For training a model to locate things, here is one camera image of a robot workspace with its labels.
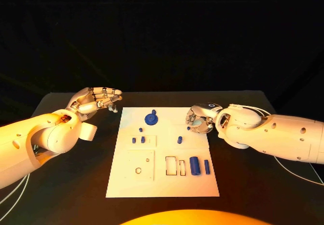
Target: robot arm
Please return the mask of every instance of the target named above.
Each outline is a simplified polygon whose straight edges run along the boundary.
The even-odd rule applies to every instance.
[[[97,126],[84,121],[101,108],[117,112],[113,103],[121,100],[120,95],[115,89],[85,88],[65,109],[0,127],[0,189],[68,152],[78,138],[92,141]],[[33,145],[42,147],[36,153]]]
[[[226,109],[213,106],[218,105],[208,103],[192,107],[186,123],[192,125],[199,117],[202,125],[189,130],[209,133],[215,124],[218,136],[235,148],[251,146],[280,158],[324,164],[323,122],[282,115],[261,116],[255,112],[262,113],[259,109],[249,106],[232,104]]]

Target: white board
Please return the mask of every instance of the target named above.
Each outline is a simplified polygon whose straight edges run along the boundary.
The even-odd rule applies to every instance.
[[[144,118],[153,109],[157,111],[159,122],[150,126]],[[123,108],[107,198],[219,196],[206,134],[186,129],[189,109]],[[182,144],[177,143],[179,136],[183,137]],[[198,176],[190,171],[192,156],[199,158]],[[166,175],[166,157],[176,157],[177,175]],[[205,159],[209,161],[209,175]],[[180,176],[180,160],[185,160],[186,176]]]

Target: blue disc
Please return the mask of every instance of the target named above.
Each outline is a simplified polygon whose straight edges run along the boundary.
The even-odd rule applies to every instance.
[[[147,125],[154,125],[154,124],[157,124],[157,115],[154,115],[154,114],[149,114],[147,116],[146,116],[146,123],[147,123]]]

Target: black table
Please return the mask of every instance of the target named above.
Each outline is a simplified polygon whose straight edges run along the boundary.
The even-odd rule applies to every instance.
[[[48,94],[33,116],[65,108],[74,93]],[[92,142],[79,140],[30,174],[29,185],[5,224],[120,224],[156,212],[206,209],[234,212],[272,224],[324,223],[324,187],[293,176],[274,157],[235,149],[208,134],[221,197],[105,198],[123,107],[190,107],[199,102],[251,105],[275,113],[261,91],[133,92],[117,102],[118,113],[100,110]],[[320,181],[308,163],[281,160],[301,176]],[[13,189],[5,188],[2,195]],[[18,193],[0,207],[7,211]]]

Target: blue object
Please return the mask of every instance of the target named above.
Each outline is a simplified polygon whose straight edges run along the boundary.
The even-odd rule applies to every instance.
[[[179,138],[177,138],[177,143],[182,144],[182,142],[183,142],[183,137],[179,136]]]
[[[151,114],[147,114],[146,119],[144,119],[147,125],[157,124],[159,118],[157,118],[157,115],[156,114],[157,114],[157,111],[153,109]]]
[[[208,160],[205,160],[205,169],[206,169],[206,174],[210,174],[210,170],[209,170],[209,162],[208,162]]]
[[[190,157],[190,169],[193,176],[200,175],[199,161],[196,156]]]

